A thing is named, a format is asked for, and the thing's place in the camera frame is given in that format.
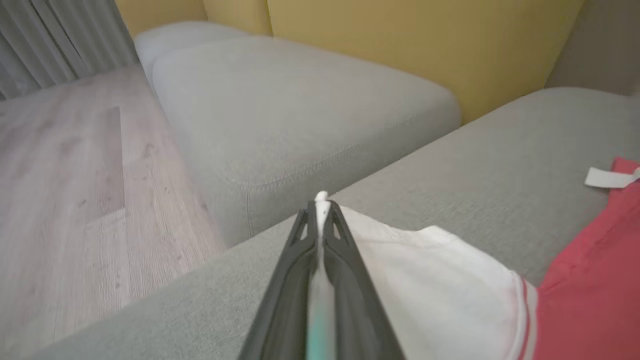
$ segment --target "red fabric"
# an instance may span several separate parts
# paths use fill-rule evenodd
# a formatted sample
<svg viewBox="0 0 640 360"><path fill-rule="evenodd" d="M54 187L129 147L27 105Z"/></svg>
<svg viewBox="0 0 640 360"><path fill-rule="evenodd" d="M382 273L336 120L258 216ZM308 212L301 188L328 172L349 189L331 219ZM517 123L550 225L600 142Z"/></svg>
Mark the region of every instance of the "red fabric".
<svg viewBox="0 0 640 360"><path fill-rule="evenodd" d="M616 159L613 170L639 165ZM640 181L609 203L538 288L539 360L640 359Z"/></svg>

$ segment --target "gray curtain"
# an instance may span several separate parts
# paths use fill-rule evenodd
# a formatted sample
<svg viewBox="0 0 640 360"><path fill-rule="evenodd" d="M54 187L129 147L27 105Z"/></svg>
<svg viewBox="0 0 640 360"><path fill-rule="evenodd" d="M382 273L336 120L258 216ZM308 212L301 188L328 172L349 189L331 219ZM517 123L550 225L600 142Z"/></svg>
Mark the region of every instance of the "gray curtain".
<svg viewBox="0 0 640 360"><path fill-rule="evenodd" d="M0 0L0 99L137 61L114 0Z"/></svg>

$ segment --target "gray seat cushion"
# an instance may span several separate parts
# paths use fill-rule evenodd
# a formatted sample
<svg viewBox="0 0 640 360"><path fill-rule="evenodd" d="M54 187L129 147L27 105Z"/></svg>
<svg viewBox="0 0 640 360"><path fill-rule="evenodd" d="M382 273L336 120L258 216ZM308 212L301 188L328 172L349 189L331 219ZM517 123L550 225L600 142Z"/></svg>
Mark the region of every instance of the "gray seat cushion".
<svg viewBox="0 0 640 360"><path fill-rule="evenodd" d="M143 31L134 42L142 68L153 88L153 68L160 56L208 42L247 36L249 34L244 31L209 21L184 21Z"/></svg>
<svg viewBox="0 0 640 360"><path fill-rule="evenodd" d="M154 84L229 246L460 126L439 85L271 37L172 52Z"/></svg>
<svg viewBox="0 0 640 360"><path fill-rule="evenodd" d="M556 88L523 97L333 198L405 229L439 225L534 284L605 206L591 166L640 160L629 98ZM235 359L292 219L36 359Z"/></svg>

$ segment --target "floor plank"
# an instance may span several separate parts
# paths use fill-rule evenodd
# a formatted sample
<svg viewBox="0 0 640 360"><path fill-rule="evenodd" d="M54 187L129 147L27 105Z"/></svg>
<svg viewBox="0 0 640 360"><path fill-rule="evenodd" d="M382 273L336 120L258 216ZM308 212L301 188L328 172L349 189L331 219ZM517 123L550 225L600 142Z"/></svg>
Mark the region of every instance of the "floor plank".
<svg viewBox="0 0 640 360"><path fill-rule="evenodd" d="M226 250L139 66L0 102L0 359Z"/></svg>

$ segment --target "garment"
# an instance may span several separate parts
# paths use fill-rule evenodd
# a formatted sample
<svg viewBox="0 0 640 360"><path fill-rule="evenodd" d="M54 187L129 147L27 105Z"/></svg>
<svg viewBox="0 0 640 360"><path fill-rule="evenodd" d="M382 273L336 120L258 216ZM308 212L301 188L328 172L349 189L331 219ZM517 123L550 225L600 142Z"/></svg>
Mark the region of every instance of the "garment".
<svg viewBox="0 0 640 360"><path fill-rule="evenodd" d="M437 226L402 231L342 212L407 359L521 359L536 289Z"/></svg>
<svg viewBox="0 0 640 360"><path fill-rule="evenodd" d="M615 172L639 164L616 159ZM538 289L535 359L640 359L640 181L611 190L607 207L551 264Z"/></svg>

